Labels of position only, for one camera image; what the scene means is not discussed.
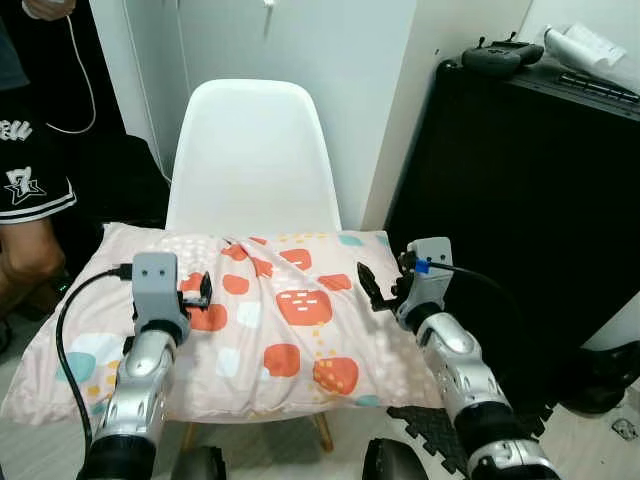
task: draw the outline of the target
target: hand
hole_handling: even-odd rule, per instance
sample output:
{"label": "hand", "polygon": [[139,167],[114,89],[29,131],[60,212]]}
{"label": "hand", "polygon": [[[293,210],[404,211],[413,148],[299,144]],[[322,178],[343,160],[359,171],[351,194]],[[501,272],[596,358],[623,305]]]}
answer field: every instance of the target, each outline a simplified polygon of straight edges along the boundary
{"label": "hand", "polygon": [[64,3],[50,2],[49,0],[25,0],[25,3],[36,17],[49,22],[71,15],[76,8],[76,0],[65,0]]}

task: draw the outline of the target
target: power cord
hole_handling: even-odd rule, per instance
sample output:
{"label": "power cord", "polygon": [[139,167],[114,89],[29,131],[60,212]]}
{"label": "power cord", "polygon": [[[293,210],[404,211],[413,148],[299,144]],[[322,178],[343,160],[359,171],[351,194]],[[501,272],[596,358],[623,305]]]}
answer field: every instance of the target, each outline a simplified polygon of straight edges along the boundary
{"label": "power cord", "polygon": [[87,88],[89,89],[89,96],[91,97],[91,122],[89,125],[83,128],[82,130],[65,130],[63,128],[58,128],[55,125],[47,123],[47,127],[52,130],[55,130],[59,133],[65,133],[67,135],[81,135],[83,133],[87,133],[89,130],[93,128],[96,123],[96,118],[98,116],[98,112],[96,110],[96,99],[93,95],[93,87],[91,86],[91,80],[89,80],[89,74],[87,74],[87,69],[82,62],[82,58],[80,57],[80,52],[78,51],[78,44],[76,43],[76,35],[73,30],[73,22],[71,21],[71,17],[66,17],[67,25],[69,26],[69,34],[71,35],[71,43],[73,44],[73,51],[76,54],[76,59],[78,60],[78,64],[80,65],[80,69],[82,70],[82,74],[84,75],[85,82],[87,83]]}
{"label": "power cord", "polygon": [[447,265],[446,263],[438,263],[438,262],[432,262],[431,260],[427,259],[426,263],[428,265],[428,267],[432,267],[432,268],[438,268],[440,270],[449,270],[451,272],[456,272],[456,273],[461,273],[463,275],[466,275],[467,277],[473,278],[475,280],[478,280],[486,285],[489,285],[491,288],[493,288],[494,290],[496,290],[497,292],[499,292],[503,298],[505,298],[507,300],[507,302],[509,303],[509,306],[511,307],[511,309],[513,310],[514,315],[516,316],[516,318],[518,319],[518,321],[521,322],[522,325],[524,325],[524,317],[522,316],[522,312],[520,311],[520,307],[518,307],[518,302],[516,301],[515,297],[511,294],[511,292],[509,290],[507,290],[506,288],[504,288],[502,285],[500,285],[498,282],[496,282],[493,278],[488,277],[482,273],[478,273],[475,272],[473,270],[469,270],[468,268],[464,268],[464,267],[456,267],[454,265]]}
{"label": "power cord", "polygon": [[76,299],[76,297],[82,292],[85,288],[87,288],[92,283],[100,280],[105,277],[119,277],[121,280],[131,280],[132,275],[132,265],[130,263],[123,263],[117,268],[113,268],[111,270],[107,270],[106,272],[98,273],[93,277],[85,280],[80,284],[78,288],[76,288],[71,295],[65,300],[64,306],[60,311],[60,316],[58,317],[58,323],[56,324],[56,351],[58,352],[58,359],[60,360],[60,366],[62,367],[62,371],[64,372],[65,377],[67,378],[67,382],[69,383],[69,387],[71,387],[71,392],[73,393],[73,398],[75,399],[76,405],[78,407],[78,411],[80,412],[80,419],[82,420],[82,430],[84,431],[84,461],[87,461],[87,457],[89,455],[89,449],[91,448],[91,442],[93,441],[93,432],[91,430],[91,421],[89,420],[89,414],[87,413],[87,407],[84,404],[84,400],[82,399],[82,394],[80,393],[80,387],[78,387],[78,383],[76,379],[73,377],[73,372],[71,371],[71,367],[69,366],[69,362],[67,360],[67,355],[64,350],[64,339],[62,338],[62,328],[64,327],[64,320],[67,316],[67,312],[69,311],[69,307]]}

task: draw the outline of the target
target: black cabinet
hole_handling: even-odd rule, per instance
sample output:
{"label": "black cabinet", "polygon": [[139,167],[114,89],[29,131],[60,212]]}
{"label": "black cabinet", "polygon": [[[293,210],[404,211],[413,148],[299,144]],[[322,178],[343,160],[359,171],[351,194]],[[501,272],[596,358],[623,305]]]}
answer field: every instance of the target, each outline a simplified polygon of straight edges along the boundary
{"label": "black cabinet", "polygon": [[447,295],[516,402],[546,395],[640,290],[640,108],[562,85],[563,71],[500,81],[442,64],[387,222],[396,253],[447,236],[457,265],[516,297],[520,319],[459,275]]}

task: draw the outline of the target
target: black cable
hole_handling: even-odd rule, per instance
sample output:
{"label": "black cable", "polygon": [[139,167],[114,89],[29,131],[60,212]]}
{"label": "black cable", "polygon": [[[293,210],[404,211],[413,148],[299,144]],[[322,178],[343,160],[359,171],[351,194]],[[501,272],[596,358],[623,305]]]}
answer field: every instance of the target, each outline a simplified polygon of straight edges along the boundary
{"label": "black cable", "polygon": [[438,263],[438,262],[431,262],[431,261],[428,261],[428,263],[430,267],[438,268],[440,270],[449,270],[451,272],[462,273],[468,277],[475,278],[476,280],[491,286],[491,288],[493,288],[494,290],[497,290],[507,300],[507,302],[509,302],[509,305],[513,310],[513,313],[517,317],[518,321],[524,325],[524,317],[522,316],[522,312],[520,312],[520,308],[518,307],[518,302],[516,302],[516,299],[514,298],[514,296],[511,294],[509,290],[504,288],[502,285],[496,282],[493,278],[487,277],[482,273],[474,272],[473,270],[469,270],[468,268],[456,267],[454,265],[447,265],[446,263]]}
{"label": "black cable", "polygon": [[119,268],[113,268],[111,270],[107,270],[106,272],[98,273],[93,277],[85,280],[80,284],[78,288],[76,288],[71,295],[67,298],[60,311],[60,316],[58,317],[58,323],[56,324],[56,350],[58,352],[58,359],[60,360],[60,366],[64,371],[65,377],[67,377],[67,382],[69,383],[69,387],[71,387],[71,392],[73,393],[73,398],[76,401],[76,405],[78,407],[78,411],[80,412],[80,419],[82,420],[82,430],[84,431],[84,461],[86,462],[87,456],[89,455],[89,449],[91,448],[91,442],[93,441],[93,433],[91,431],[91,421],[89,420],[89,414],[87,413],[87,407],[84,405],[84,400],[82,399],[82,394],[80,393],[80,387],[78,387],[78,383],[76,379],[73,377],[73,372],[71,371],[71,367],[69,367],[69,362],[67,361],[67,355],[64,351],[64,340],[62,338],[62,328],[64,327],[64,320],[67,316],[67,311],[69,307],[75,300],[75,298],[84,290],[86,287],[94,283],[95,281],[110,277],[117,276],[122,280],[130,280],[131,279],[131,264],[123,264]]}

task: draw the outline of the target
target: chair backrest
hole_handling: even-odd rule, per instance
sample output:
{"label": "chair backrest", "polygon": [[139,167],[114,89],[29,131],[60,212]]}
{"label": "chair backrest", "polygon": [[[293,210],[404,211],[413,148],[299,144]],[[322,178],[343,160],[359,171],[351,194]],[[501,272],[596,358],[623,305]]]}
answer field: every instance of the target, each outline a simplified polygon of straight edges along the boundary
{"label": "chair backrest", "polygon": [[166,228],[213,235],[340,230],[309,94],[266,80],[198,87],[180,133]]}

